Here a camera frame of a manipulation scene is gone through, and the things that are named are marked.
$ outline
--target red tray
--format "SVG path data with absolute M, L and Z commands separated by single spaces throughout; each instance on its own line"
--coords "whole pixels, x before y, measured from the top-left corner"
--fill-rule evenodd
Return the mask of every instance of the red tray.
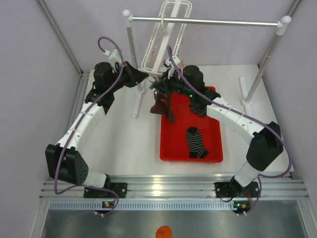
M 219 122 L 202 117 L 189 109 L 189 98 L 177 93 L 172 95 L 171 108 L 175 123 L 162 116 L 160 130 L 160 158 L 163 161 L 220 163 L 223 160 Z M 200 130 L 208 154 L 203 159 L 189 158 L 186 130 L 194 126 Z

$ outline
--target sock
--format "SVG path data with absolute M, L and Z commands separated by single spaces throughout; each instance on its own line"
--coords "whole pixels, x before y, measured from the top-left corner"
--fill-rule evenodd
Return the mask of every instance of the sock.
M 186 131 L 186 139 L 189 146 L 190 158 L 204 158 L 208 151 L 204 148 L 202 134 L 196 127 L 190 127 Z
M 200 116 L 202 116 L 202 117 L 205 117 L 205 116 L 206 116 L 206 115 L 203 114 L 202 112 L 196 110 L 191 104 L 189 105 L 189 109 L 190 109 L 193 113 L 196 113 L 196 114 L 198 114 L 198 115 L 200 115 Z

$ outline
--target white rack foot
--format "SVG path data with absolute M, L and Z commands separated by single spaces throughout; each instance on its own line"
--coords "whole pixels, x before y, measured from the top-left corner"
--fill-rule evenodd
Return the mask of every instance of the white rack foot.
M 136 118 L 139 112 L 142 94 L 144 92 L 144 80 L 135 87 L 135 101 L 131 117 Z
M 247 115 L 252 116 L 253 115 L 252 108 L 251 108 L 252 100 L 250 102 L 245 101 L 245 98 L 247 97 L 249 90 L 248 90 L 248 86 L 247 86 L 246 79 L 244 76 L 239 78 L 239 84 L 240 84 L 240 91 L 241 91 L 241 95 L 242 95 L 241 102 L 242 102 L 242 106 L 244 108 L 244 112 Z

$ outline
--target wall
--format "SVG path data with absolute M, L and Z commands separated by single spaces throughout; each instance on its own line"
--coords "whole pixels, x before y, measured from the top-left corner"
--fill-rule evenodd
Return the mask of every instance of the wall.
M 48 178 L 45 148 L 63 135 L 78 74 L 34 0 L 2 0 L 0 32 L 0 236 L 22 238 Z
M 317 2 L 304 0 L 277 47 L 264 83 L 317 211 Z
M 79 64 L 91 69 L 106 58 L 97 39 L 111 37 L 130 60 L 129 43 L 122 11 L 135 16 L 158 16 L 163 0 L 46 0 L 69 42 Z M 277 22 L 293 0 L 191 0 L 191 18 Z M 133 23 L 138 63 L 140 64 L 154 23 Z M 250 64 L 259 62 L 274 34 L 273 28 L 189 25 L 181 55 L 186 64 Z M 112 50 L 110 43 L 102 43 Z

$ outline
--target white table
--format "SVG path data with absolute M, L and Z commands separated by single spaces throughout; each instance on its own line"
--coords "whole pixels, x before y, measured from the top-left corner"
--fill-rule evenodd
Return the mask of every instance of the white table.
M 200 66 L 206 86 L 214 86 L 224 99 L 239 110 L 241 93 L 239 77 L 245 76 L 248 88 L 258 73 L 256 65 Z M 87 92 L 94 81 L 91 71 Z M 135 89 L 122 88 L 115 93 L 108 114 L 99 122 L 83 152 L 91 169 L 109 175 L 176 175 L 223 174 L 237 172 L 246 161 L 248 145 L 237 134 L 220 126 L 223 161 L 221 163 L 164 162 L 159 158 L 161 115 L 150 113 L 154 105 L 153 92 L 145 82 L 139 115 L 131 118 Z M 263 82 L 253 98 L 253 116 L 265 123 L 276 118 Z M 288 157 L 285 151 L 266 169 L 265 174 L 276 175 L 286 170 Z

